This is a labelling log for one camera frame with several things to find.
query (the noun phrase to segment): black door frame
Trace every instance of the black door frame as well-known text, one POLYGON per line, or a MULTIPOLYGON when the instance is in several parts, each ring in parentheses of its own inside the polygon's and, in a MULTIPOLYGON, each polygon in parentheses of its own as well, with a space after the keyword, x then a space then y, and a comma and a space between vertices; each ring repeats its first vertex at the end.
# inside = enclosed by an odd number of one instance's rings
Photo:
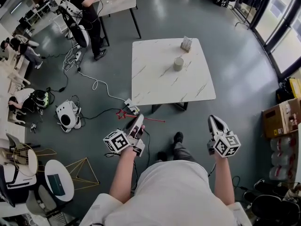
POLYGON ((258 25, 261 17, 263 16, 263 13, 265 12, 270 0, 262 0, 262 4, 257 11, 254 19, 252 20, 250 24, 250 28, 252 29, 253 33, 257 37, 259 43, 262 45, 263 49, 267 53, 276 73, 278 76, 278 80, 282 81, 286 77, 290 76, 292 73, 294 73, 296 70, 298 70, 301 67, 301 57, 295 61, 288 69, 286 69, 284 72, 280 72, 278 65, 272 56, 271 50, 274 48, 274 46, 281 40, 283 35, 286 33, 286 31, 291 28, 292 22, 295 19, 295 16, 298 15, 299 9, 301 7, 301 0, 295 0, 294 3, 291 6, 290 11, 287 14, 286 19, 284 22, 280 25, 278 30, 275 32, 273 37, 269 40, 269 42, 266 44, 266 42, 262 39, 261 35, 257 32, 256 26, 258 25))

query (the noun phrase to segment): white t-shirt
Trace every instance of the white t-shirt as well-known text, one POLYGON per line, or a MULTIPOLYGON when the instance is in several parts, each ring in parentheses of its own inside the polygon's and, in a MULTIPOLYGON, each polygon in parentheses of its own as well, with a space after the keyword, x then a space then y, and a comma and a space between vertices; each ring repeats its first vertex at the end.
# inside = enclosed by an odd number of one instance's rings
POLYGON ((19 90, 15 93, 15 97, 17 99, 18 104, 23 104, 25 100, 27 100, 30 96, 30 94, 34 92, 34 89, 27 88, 19 90))
POLYGON ((100 194, 80 226, 236 226, 232 211, 211 192, 206 170, 190 161, 158 162, 125 204, 100 194))

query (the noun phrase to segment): white cup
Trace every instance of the white cup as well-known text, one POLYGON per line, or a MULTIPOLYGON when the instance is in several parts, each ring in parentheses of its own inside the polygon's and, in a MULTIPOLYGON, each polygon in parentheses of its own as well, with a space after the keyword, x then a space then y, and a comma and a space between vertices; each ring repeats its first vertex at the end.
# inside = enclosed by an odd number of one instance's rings
POLYGON ((182 58, 179 57, 174 59, 174 70, 176 71, 182 70, 183 65, 184 65, 184 60, 182 58))

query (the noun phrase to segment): water bottle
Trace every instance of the water bottle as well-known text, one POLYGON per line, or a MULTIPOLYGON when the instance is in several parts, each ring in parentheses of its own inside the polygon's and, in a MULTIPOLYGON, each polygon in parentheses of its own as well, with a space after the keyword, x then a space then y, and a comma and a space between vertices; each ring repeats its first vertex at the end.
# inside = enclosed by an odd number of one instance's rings
POLYGON ((273 167, 269 171, 269 178, 275 181, 285 181, 288 179, 289 168, 288 167, 273 167))
POLYGON ((282 151, 285 152, 289 150, 290 147, 293 147, 296 145, 296 138, 291 137, 278 137, 273 138, 270 141, 271 149, 273 151, 282 151))
POLYGON ((291 166, 294 161, 293 150, 289 148, 286 152, 274 152, 272 154, 272 164, 274 166, 291 166))

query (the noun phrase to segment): gray pants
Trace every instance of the gray pants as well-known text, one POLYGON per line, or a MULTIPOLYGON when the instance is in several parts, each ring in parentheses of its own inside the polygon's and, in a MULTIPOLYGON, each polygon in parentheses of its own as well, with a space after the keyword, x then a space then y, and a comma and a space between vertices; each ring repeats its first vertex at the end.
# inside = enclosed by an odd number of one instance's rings
POLYGON ((197 161, 190 154, 189 150, 185 148, 181 142, 176 143, 174 146, 174 160, 185 160, 197 163, 197 161))
POLYGON ((38 66, 42 63, 42 59, 33 51, 32 48, 27 47, 24 57, 33 64, 33 66, 38 66))

